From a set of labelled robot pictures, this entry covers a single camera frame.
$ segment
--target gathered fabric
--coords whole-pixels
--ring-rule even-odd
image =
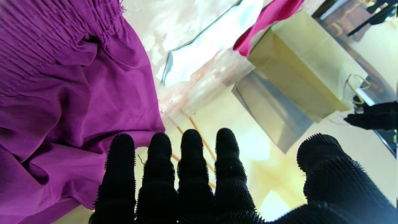
[[[118,0],[0,2],[0,220],[92,209],[112,137],[163,132],[150,62]]]

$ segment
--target beige paper bag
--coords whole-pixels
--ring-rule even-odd
[[[353,108],[367,73],[306,12],[273,25],[248,60],[316,122]]]

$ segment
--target black glove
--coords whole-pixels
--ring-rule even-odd
[[[351,125],[366,129],[397,129],[396,101],[363,107],[363,112],[349,114],[344,120]]]
[[[202,139],[197,131],[186,131],[181,142],[176,192],[170,140],[165,134],[155,134],[148,148],[134,213],[134,142],[127,134],[116,135],[98,188],[96,210],[89,223],[265,224],[248,191],[247,176],[231,130],[224,128],[217,133],[216,154],[217,186],[213,195],[208,185]],[[304,141],[298,150],[297,162],[307,176],[304,194],[308,204],[272,224],[396,222],[396,209],[332,136],[317,134]]]

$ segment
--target wooden stick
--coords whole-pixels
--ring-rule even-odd
[[[216,189],[216,186],[213,183],[211,183],[210,181],[209,181],[209,186],[212,187],[213,189]]]
[[[172,157],[173,157],[173,159],[175,159],[177,162],[179,162],[178,156],[176,156],[174,153],[172,153]],[[209,162],[206,161],[206,163],[207,163],[207,166],[209,166],[209,168],[214,172],[214,168],[209,164]],[[209,186],[212,187],[212,188],[214,188],[214,189],[216,189],[216,186],[215,186],[214,184],[212,184],[210,181],[209,181]]]
[[[172,153],[172,157],[173,157],[173,159],[175,159],[177,162],[179,162],[178,156],[176,156],[174,153]]]
[[[193,127],[199,132],[199,134],[200,134],[200,136],[201,136],[201,138],[202,138],[203,144],[206,146],[206,148],[207,148],[207,150],[209,151],[211,157],[213,158],[214,161],[216,161],[216,156],[214,155],[213,151],[210,149],[209,144],[207,144],[206,140],[203,138],[202,133],[200,133],[199,128],[198,128],[198,126],[196,126],[196,124],[195,124],[195,122],[193,121],[192,117],[189,117],[189,120],[191,121]]]
[[[183,135],[184,134],[184,131],[179,127],[179,126],[177,126],[177,129],[179,130],[179,132]]]

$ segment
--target gloved hand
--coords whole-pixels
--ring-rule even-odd
[[[108,223],[262,223],[248,191],[239,148],[229,129],[217,133],[217,188],[209,186],[203,143],[196,130],[182,136],[178,163],[178,194],[174,189],[171,143],[167,135],[155,134],[148,148],[136,213],[134,206],[134,142],[127,134],[117,135],[110,146],[106,173],[98,189],[91,224]]]
[[[355,114],[349,114],[344,120],[351,125],[366,129],[397,129],[397,110],[396,101],[366,106]]]
[[[165,134],[155,134],[148,148],[134,213],[134,141],[127,134],[116,135],[89,223],[271,224],[256,212],[231,130],[223,128],[217,133],[216,154],[217,186],[213,195],[202,139],[197,131],[186,131],[181,142],[176,192],[170,140]],[[332,136],[316,134],[304,141],[297,162],[306,173],[304,195],[308,204],[272,224],[396,223],[396,209]]]

